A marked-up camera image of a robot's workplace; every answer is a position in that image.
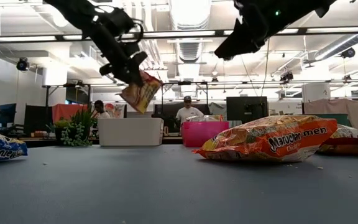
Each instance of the white shirt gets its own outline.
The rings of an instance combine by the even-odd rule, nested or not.
[[[177,119],[180,120],[181,123],[186,121],[186,118],[191,116],[204,116],[204,114],[197,108],[182,108],[178,111]]]
[[[109,118],[111,118],[111,117],[110,117],[110,114],[107,112],[100,113],[98,116],[98,119],[109,119]]]

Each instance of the orange noodle package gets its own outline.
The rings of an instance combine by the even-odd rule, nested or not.
[[[336,129],[335,119],[269,116],[223,131],[193,152],[225,161],[301,162]]]
[[[147,72],[140,71],[143,79],[143,86],[138,86],[135,83],[129,84],[120,96],[128,102],[136,111],[144,114],[147,107],[152,101],[154,95],[161,88],[161,81],[149,75]]]

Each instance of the green plant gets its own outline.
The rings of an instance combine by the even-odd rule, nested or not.
[[[79,110],[71,117],[68,126],[62,131],[62,141],[67,146],[91,146],[92,142],[88,140],[90,127],[96,122],[96,118],[91,110]]]
[[[50,124],[46,124],[46,127],[49,129],[49,131],[51,133],[55,133],[56,129],[55,129],[55,125],[53,125],[52,123]]]
[[[70,125],[70,121],[65,120],[65,119],[61,119],[60,121],[56,121],[54,126],[55,128],[65,128],[68,125]]]
[[[75,138],[70,137],[71,130],[75,130]],[[88,140],[88,137],[84,136],[84,131],[86,127],[82,123],[70,123],[69,126],[65,127],[62,131],[62,141],[66,146],[91,146],[92,142]]]

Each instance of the red snack bag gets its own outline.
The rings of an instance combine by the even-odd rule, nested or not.
[[[120,96],[136,111],[144,114],[150,101],[152,101],[156,92],[161,88],[162,83],[147,72],[140,71],[140,75],[144,85],[138,86],[135,83],[131,83],[122,91]]]
[[[336,129],[335,119],[270,116],[223,131],[193,152],[216,160],[301,162]]]
[[[358,155],[358,129],[339,124],[336,132],[322,143],[318,152]]]

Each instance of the cap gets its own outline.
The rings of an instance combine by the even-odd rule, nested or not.
[[[191,102],[191,96],[185,96],[183,99],[184,102]]]

